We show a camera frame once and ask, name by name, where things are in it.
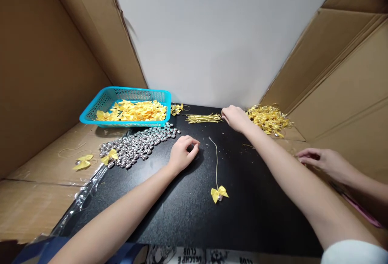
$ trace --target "forearm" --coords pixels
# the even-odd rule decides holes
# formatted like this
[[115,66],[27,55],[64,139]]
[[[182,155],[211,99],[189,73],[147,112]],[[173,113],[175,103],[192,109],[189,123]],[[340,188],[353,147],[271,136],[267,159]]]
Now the forearm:
[[378,182],[361,172],[357,172],[343,182],[346,186],[372,197],[384,206],[388,206],[388,185]]
[[378,242],[333,192],[298,160],[252,124],[245,136],[258,151],[275,180],[306,216],[324,249],[344,239]]
[[50,264],[105,263],[129,238],[176,174],[160,169],[91,220]]

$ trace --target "yellow satin bow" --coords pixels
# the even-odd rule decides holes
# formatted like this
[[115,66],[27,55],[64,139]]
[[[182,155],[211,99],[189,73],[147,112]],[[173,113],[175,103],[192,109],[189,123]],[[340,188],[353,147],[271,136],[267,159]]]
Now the yellow satin bow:
[[218,188],[218,190],[217,189],[211,189],[210,194],[213,197],[214,203],[217,203],[219,195],[229,197],[228,194],[226,193],[226,188],[223,187],[222,185]]
[[73,167],[73,170],[80,170],[80,169],[88,168],[91,165],[89,160],[92,158],[93,158],[93,155],[91,155],[91,154],[81,156],[80,158],[77,159],[77,160],[80,160],[81,162],[78,165],[76,165],[75,167]]
[[117,151],[115,149],[112,149],[111,151],[109,151],[108,155],[101,159],[101,162],[104,163],[105,165],[108,165],[109,158],[118,159]]

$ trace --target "hand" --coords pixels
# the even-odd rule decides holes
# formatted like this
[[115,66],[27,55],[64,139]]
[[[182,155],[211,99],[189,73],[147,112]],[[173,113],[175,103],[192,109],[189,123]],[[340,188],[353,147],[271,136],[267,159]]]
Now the hand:
[[223,108],[221,114],[222,118],[229,124],[229,126],[240,133],[245,132],[248,128],[254,125],[248,118],[248,115],[239,107],[230,105],[227,108]]
[[[188,152],[187,148],[191,144],[194,144],[194,148],[191,150],[191,152]],[[199,145],[199,141],[190,136],[180,137],[171,149],[170,161],[167,167],[172,169],[176,175],[179,174],[191,163],[191,161],[193,161],[195,156],[198,154]]]
[[296,156],[301,163],[314,165],[343,184],[349,183],[355,176],[361,174],[338,152],[330,149],[307,148]]

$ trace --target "black table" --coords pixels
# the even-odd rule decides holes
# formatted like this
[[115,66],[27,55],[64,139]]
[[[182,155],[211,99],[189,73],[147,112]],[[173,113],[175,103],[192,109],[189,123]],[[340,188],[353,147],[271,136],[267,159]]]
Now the black table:
[[[220,113],[220,109],[191,106],[185,114]],[[240,133],[226,122],[189,124],[186,116],[171,116],[182,135],[201,142],[193,163],[167,188],[129,242],[222,248],[271,254],[320,257],[322,248],[306,218],[284,194],[264,161]],[[215,146],[218,184],[230,198],[214,204]],[[149,159],[130,170],[107,170],[87,207],[73,217],[61,236],[73,236],[93,217],[157,172],[169,160],[176,139],[155,146]]]

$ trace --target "pile of silver bells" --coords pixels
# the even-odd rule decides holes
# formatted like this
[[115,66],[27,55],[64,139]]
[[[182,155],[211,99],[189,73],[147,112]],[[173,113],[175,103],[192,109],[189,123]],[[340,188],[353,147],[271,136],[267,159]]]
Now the pile of silver bells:
[[167,141],[169,138],[176,138],[181,131],[173,126],[167,122],[163,128],[150,127],[135,134],[129,134],[131,131],[128,131],[128,134],[121,139],[103,143],[100,148],[100,157],[107,156],[109,151],[115,149],[118,159],[110,158],[108,168],[120,166],[129,169],[139,158],[146,160],[148,155],[151,155],[155,145]]

